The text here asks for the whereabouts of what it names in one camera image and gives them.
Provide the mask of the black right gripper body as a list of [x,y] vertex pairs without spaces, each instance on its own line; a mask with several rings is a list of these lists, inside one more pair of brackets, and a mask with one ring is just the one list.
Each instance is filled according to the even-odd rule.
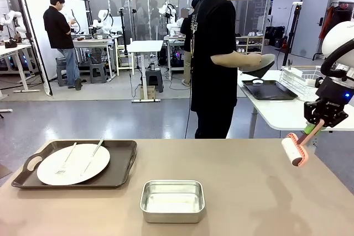
[[343,111],[344,106],[349,103],[353,97],[353,88],[347,83],[340,83],[330,77],[323,79],[321,85],[316,91],[319,97],[317,107],[322,111],[325,109]]

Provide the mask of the person's right hand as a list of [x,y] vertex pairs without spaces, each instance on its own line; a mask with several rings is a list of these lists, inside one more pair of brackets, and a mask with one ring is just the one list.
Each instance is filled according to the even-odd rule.
[[249,66],[251,67],[258,66],[262,61],[261,54],[248,54],[247,58],[248,58]]

